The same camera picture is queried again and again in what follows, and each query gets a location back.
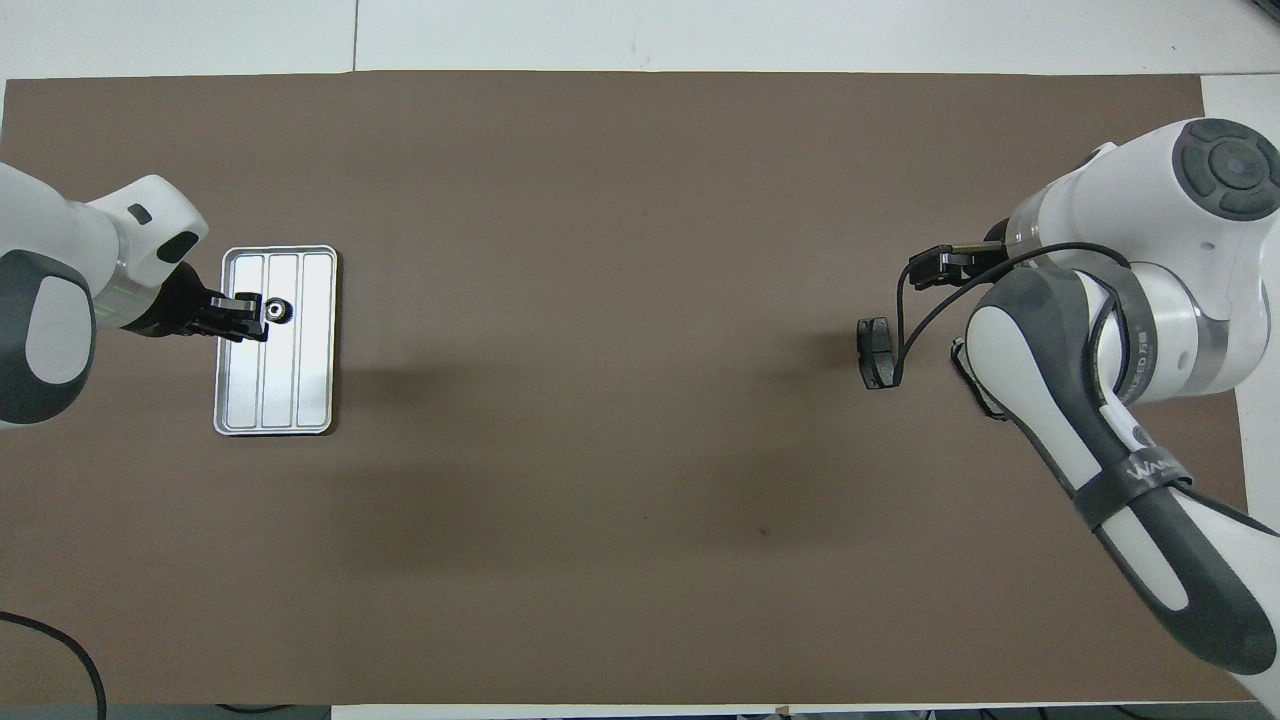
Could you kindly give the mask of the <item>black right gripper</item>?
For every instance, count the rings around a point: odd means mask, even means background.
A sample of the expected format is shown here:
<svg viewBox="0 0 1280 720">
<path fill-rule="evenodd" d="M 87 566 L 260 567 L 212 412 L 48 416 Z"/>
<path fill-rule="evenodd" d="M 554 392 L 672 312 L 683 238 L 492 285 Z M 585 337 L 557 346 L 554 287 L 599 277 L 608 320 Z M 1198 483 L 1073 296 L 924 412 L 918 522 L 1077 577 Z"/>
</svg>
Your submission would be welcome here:
<svg viewBox="0 0 1280 720">
<path fill-rule="evenodd" d="M 925 250 L 925 255 L 909 259 L 908 282 L 915 291 L 951 286 L 948 263 L 957 263 L 957 283 L 965 284 L 1007 260 L 1009 250 L 1005 243 L 934 246 Z"/>
</svg>

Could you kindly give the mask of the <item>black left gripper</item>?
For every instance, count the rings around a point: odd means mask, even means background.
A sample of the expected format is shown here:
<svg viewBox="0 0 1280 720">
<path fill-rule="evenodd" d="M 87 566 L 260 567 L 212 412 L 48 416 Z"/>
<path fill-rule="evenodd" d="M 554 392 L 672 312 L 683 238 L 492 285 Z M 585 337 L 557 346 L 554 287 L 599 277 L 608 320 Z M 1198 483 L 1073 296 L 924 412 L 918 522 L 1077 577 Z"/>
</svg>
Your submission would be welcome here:
<svg viewBox="0 0 1280 720">
<path fill-rule="evenodd" d="M 148 309 L 138 316 L 138 334 L 148 338 L 174 334 L 218 337 L 215 309 L 229 316 L 261 316 L 262 296 L 239 292 L 223 297 L 221 292 L 205 286 L 192 265 L 178 263 Z M 234 343 L 265 342 L 268 334 L 268 325 L 256 320 L 232 320 L 221 328 L 221 337 Z"/>
</svg>

